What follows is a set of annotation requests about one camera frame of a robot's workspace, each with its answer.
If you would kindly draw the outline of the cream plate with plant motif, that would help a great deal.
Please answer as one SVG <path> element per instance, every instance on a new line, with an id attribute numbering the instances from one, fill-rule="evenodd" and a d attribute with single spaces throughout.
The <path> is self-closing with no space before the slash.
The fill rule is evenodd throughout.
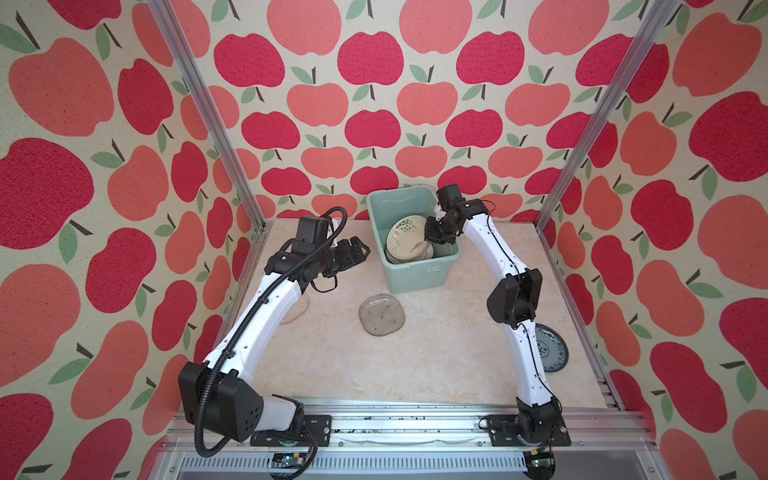
<path id="1" fill-rule="evenodd" d="M 430 243 L 425 239 L 426 218 L 409 215 L 397 221 L 389 230 L 385 248 L 400 259 L 419 255 Z"/>

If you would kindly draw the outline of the blue white patterned plate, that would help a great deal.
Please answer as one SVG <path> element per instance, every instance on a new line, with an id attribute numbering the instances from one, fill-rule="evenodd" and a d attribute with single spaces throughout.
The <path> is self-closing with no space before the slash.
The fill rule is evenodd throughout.
<path id="1" fill-rule="evenodd" d="M 563 370 L 569 362 L 569 350 L 565 340 L 552 328 L 536 324 L 537 345 L 546 373 Z"/>

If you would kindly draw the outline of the white plate black line pattern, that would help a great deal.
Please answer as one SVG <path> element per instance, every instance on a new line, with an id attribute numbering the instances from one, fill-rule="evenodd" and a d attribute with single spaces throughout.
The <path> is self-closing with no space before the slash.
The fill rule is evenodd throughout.
<path id="1" fill-rule="evenodd" d="M 412 258 L 407 258 L 407 259 L 400 259 L 400 258 L 394 256 L 389 251 L 388 248 L 385 248 L 384 252 L 385 252 L 385 256 L 386 256 L 387 260 L 390 263 L 392 263 L 392 264 L 407 264 L 407 263 L 412 263 L 412 262 L 419 262 L 419 261 L 429 260 L 429 259 L 432 259 L 434 257 L 434 248 L 433 248 L 433 245 L 431 243 L 428 243 L 427 247 L 419 255 L 416 255 L 416 256 L 413 256 Z"/>

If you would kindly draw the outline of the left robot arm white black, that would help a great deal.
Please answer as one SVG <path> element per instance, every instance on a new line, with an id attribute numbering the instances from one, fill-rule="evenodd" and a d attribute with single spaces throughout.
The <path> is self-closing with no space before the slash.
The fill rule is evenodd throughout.
<path id="1" fill-rule="evenodd" d="M 212 457 L 230 442 L 260 434 L 296 442 L 302 436 L 302 404 L 263 396 L 252 385 L 256 367 L 280 322 L 318 277 L 335 279 L 366 261 L 359 238 L 341 238 L 347 211 L 333 207 L 300 218 L 296 234 L 267 260 L 257 293 L 224 339 L 199 363 L 189 362 L 178 381 L 197 453 Z"/>

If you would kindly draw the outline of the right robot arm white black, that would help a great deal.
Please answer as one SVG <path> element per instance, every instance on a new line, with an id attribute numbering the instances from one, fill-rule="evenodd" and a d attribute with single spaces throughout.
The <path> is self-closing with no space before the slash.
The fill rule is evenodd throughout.
<path id="1" fill-rule="evenodd" d="M 438 209 L 427 218 L 425 239 L 453 244 L 465 235 L 481 253 L 496 286 L 486 306 L 503 326 L 513 353 L 517 378 L 516 435 L 525 445 L 547 443 L 565 427 L 562 404 L 545 375 L 536 337 L 536 309 L 543 277 L 529 268 L 501 237 L 485 203 L 467 200 L 456 184 L 440 188 Z"/>

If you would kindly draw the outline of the light green plastic bin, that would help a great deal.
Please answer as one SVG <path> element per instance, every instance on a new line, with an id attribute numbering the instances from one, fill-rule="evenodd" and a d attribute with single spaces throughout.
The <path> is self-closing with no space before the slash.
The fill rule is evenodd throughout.
<path id="1" fill-rule="evenodd" d="M 379 190 L 367 196 L 367 207 L 377 253 L 380 255 L 389 291 L 402 294 L 442 286 L 450 268 L 461 257 L 459 241 L 433 245 L 430 259 L 393 263 L 387 258 L 387 236 L 396 223 L 407 216 L 435 215 L 436 192 L 432 187 L 416 185 L 394 190 Z"/>

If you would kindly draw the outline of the grey clear glass plate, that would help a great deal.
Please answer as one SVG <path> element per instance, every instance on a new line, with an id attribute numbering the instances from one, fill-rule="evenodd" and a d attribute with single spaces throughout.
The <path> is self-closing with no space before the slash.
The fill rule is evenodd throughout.
<path id="1" fill-rule="evenodd" d="M 371 336 L 383 337 L 399 331 L 405 324 L 405 311 L 391 294 L 377 294 L 366 299 L 358 310 L 363 329 Z"/>

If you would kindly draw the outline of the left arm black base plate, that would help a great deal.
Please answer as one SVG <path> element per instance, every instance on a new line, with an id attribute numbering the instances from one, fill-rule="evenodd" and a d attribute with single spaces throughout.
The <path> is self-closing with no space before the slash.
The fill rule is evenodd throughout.
<path id="1" fill-rule="evenodd" d="M 332 430 L 331 415 L 304 415 L 293 422 L 287 431 L 260 431 L 250 439 L 251 446 L 258 447 L 308 447 L 315 442 L 328 447 Z"/>

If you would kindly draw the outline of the front aluminium rail base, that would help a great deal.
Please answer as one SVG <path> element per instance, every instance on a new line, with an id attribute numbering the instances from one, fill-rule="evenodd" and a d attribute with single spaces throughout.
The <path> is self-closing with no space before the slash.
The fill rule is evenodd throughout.
<path id="1" fill-rule="evenodd" d="M 308 399 L 319 448 L 305 479 L 522 479 L 529 448 L 487 426 L 507 405 L 355 402 Z M 557 479 L 669 479 L 639 413 L 567 407 L 551 444 Z M 151 479 L 273 479 L 296 470 L 308 445 L 267 436 L 233 442 L 200 457 L 183 417 L 171 424 Z"/>

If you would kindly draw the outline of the left aluminium frame post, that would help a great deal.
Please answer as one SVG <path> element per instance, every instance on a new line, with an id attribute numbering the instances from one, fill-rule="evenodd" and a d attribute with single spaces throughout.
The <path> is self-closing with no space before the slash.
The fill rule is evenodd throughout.
<path id="1" fill-rule="evenodd" d="M 266 220 L 255 199 L 246 176 L 245 170 L 224 127 L 216 102 L 209 87 L 197 66 L 196 58 L 184 34 L 184 29 L 176 15 L 171 1 L 148 1 L 153 18 L 174 57 L 182 79 L 186 83 L 201 119 L 209 133 L 211 142 L 219 153 L 228 176 L 233 182 L 246 213 L 249 215 L 254 229 L 262 234 Z"/>

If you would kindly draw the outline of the aluminium frame post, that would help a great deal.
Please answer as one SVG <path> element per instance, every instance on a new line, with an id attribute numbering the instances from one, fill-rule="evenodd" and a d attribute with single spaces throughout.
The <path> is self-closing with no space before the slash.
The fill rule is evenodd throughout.
<path id="1" fill-rule="evenodd" d="M 262 234 L 266 220 L 255 199 L 246 176 L 245 170 L 224 127 L 216 102 L 209 87 L 197 66 L 196 58 L 184 34 L 184 29 L 176 15 L 171 1 L 148 1 L 153 18 L 174 57 L 182 79 L 186 83 L 201 119 L 209 133 L 211 142 L 219 153 L 228 176 L 233 182 L 246 213 L 249 215 L 254 229 Z"/>
<path id="2" fill-rule="evenodd" d="M 597 108 L 587 123 L 576 147 L 567 155 L 561 173 L 542 205 L 535 222 L 535 229 L 539 235 L 543 234 L 553 213 L 561 204 L 562 197 L 574 179 L 581 163 L 587 158 L 589 151 L 610 119 L 612 112 L 624 98 L 626 90 L 660 33 L 681 4 L 681 1 L 659 0 L 649 7 L 637 34 L 631 41 L 611 82 L 606 87 L 605 94 L 597 102 Z"/>

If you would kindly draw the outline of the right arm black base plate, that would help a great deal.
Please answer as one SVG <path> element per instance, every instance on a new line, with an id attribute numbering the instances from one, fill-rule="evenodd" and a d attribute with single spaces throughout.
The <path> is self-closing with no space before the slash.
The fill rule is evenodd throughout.
<path id="1" fill-rule="evenodd" d="M 489 435 L 494 447 L 568 447 L 572 445 L 569 430 L 563 418 L 535 420 L 532 415 L 488 415 L 482 417 L 478 427 Z"/>

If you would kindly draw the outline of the right aluminium frame post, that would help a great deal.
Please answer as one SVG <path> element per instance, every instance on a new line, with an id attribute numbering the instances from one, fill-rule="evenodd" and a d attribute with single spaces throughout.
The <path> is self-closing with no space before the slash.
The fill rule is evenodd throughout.
<path id="1" fill-rule="evenodd" d="M 606 87 L 605 94 L 597 102 L 597 108 L 587 123 L 576 147 L 567 155 L 561 173 L 542 205 L 535 222 L 535 229 L 539 235 L 543 234 L 553 213 L 561 204 L 562 197 L 574 179 L 581 163 L 587 158 L 589 151 L 610 119 L 612 112 L 624 98 L 626 90 L 660 33 L 681 4 L 681 1 L 659 0 L 649 7 L 637 34 L 631 41 L 611 82 Z"/>

